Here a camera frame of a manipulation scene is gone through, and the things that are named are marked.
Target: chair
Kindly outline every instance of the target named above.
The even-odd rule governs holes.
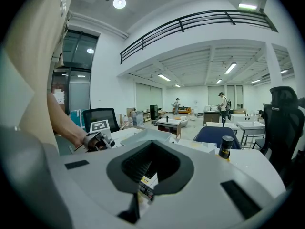
[[[256,139],[252,149],[254,149],[255,145],[258,145],[260,149],[265,145],[266,138]]]
[[[110,132],[120,130],[118,123],[116,122],[113,108],[88,109],[82,114],[84,116],[86,132],[90,132],[90,125],[92,122],[100,120],[108,120]]]
[[[187,125],[187,122],[189,121],[185,116],[181,116],[181,127],[185,127]]]
[[[265,155],[272,150],[270,163],[285,181],[288,170],[291,174],[291,158],[302,134],[304,115],[298,109],[298,99],[294,90],[288,86],[270,89],[271,104],[264,106],[266,139],[261,152]]]
[[[222,137],[224,135],[231,136],[233,140],[232,149],[241,149],[240,144],[235,136],[233,130],[228,127],[205,126],[203,127],[193,141],[216,143],[217,148],[220,148]]]

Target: black metal railing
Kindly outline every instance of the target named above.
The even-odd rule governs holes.
[[[218,23],[230,23],[232,25],[238,23],[249,24],[277,32],[274,25],[264,13],[241,10],[211,10],[193,13],[167,22],[143,35],[120,53],[121,64],[136,52],[144,50],[148,45],[166,36],[180,31],[184,32],[189,28]]]

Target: black slot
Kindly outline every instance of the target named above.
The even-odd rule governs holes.
[[[261,210],[260,207],[233,180],[220,184],[245,219]]]
[[[81,161],[76,161],[76,162],[65,164],[65,166],[68,170],[70,170],[70,169],[74,169],[77,167],[85,166],[87,164],[89,164],[89,162],[87,160],[81,160]]]

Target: sofa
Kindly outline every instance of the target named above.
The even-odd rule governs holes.
[[[188,114],[192,111],[191,107],[179,107],[179,114]]]

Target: blue chair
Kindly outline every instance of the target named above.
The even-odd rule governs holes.
[[[229,135],[233,137],[234,141],[232,144],[232,149],[241,149],[233,130],[228,127],[205,126],[200,130],[200,132],[197,134],[193,141],[216,143],[217,147],[220,148],[222,137],[224,135]]]

